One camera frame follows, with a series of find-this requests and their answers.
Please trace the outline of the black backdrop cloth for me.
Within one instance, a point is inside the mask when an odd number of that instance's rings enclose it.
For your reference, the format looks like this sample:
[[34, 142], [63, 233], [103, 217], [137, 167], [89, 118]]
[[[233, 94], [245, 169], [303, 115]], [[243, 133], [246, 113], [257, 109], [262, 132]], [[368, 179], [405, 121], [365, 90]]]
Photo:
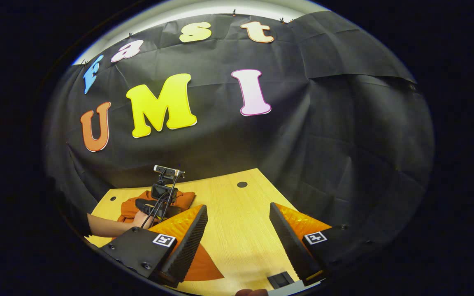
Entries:
[[331, 226], [333, 266], [373, 254], [410, 221], [435, 140], [423, 94], [375, 37], [332, 11], [289, 24], [211, 14], [138, 32], [67, 69], [42, 133], [49, 176], [91, 212], [107, 190], [143, 187], [154, 165], [186, 180], [257, 168]]

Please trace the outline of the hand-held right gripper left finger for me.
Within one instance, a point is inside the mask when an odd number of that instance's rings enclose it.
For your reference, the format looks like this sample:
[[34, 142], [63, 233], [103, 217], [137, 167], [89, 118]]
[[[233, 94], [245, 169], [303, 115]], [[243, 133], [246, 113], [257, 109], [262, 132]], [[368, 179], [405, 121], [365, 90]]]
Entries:
[[207, 223], [207, 206], [199, 205], [148, 230], [132, 227], [100, 251], [145, 279], [176, 288], [190, 269]]

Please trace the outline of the orange button-up garment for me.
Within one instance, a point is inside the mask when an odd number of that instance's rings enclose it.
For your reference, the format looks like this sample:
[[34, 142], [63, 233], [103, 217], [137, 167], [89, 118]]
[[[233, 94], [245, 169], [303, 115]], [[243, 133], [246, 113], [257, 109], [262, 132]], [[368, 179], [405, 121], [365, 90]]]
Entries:
[[[172, 206], [180, 208], [180, 212], [188, 210], [194, 200], [194, 192], [177, 192], [177, 201]], [[137, 199], [144, 199], [149, 201], [156, 201], [151, 197], [151, 191], [143, 191], [139, 196], [129, 198], [124, 201], [120, 206], [120, 216], [117, 221], [122, 223], [132, 223], [134, 221], [135, 214], [139, 211], [135, 205]], [[224, 278], [224, 275], [216, 267], [209, 253], [205, 250], [203, 245], [199, 244], [197, 248], [192, 264], [186, 274], [185, 281], [209, 281], [218, 280]]]

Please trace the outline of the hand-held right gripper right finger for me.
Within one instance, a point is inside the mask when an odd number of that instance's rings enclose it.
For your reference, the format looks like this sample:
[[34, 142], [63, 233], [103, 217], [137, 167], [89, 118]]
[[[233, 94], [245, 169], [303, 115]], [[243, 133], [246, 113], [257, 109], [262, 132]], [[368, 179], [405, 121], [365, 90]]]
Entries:
[[347, 224], [330, 226], [281, 204], [269, 219], [304, 285], [336, 281], [381, 251], [381, 243]]

